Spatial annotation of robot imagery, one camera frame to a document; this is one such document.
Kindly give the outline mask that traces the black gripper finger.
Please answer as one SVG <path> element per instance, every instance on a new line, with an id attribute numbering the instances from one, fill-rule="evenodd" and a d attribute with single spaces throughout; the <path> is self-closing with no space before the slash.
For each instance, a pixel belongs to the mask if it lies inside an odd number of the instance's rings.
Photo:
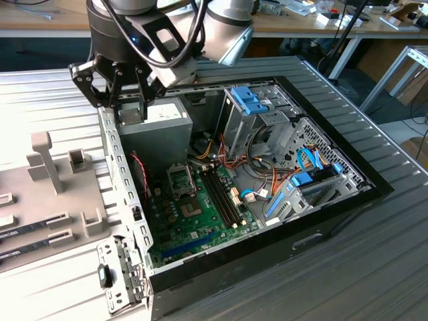
<path id="1" fill-rule="evenodd" d="M 158 78 L 155 78 L 152 82 L 148 81 L 151 72 L 152 70 L 147 64 L 135 66 L 135 74 L 140 92 L 140 109 L 144 121 L 148 118 L 148 107 L 153 104 L 156 98 L 164 97 L 167 91 Z"/>
<path id="2" fill-rule="evenodd" d="M 93 60 L 84 64 L 70 64 L 68 70 L 73 83 L 93 107 L 117 107 L 122 89 L 122 68 L 119 63 L 95 55 Z M 106 81 L 103 92 L 93 85 L 94 74 L 100 75 Z"/>

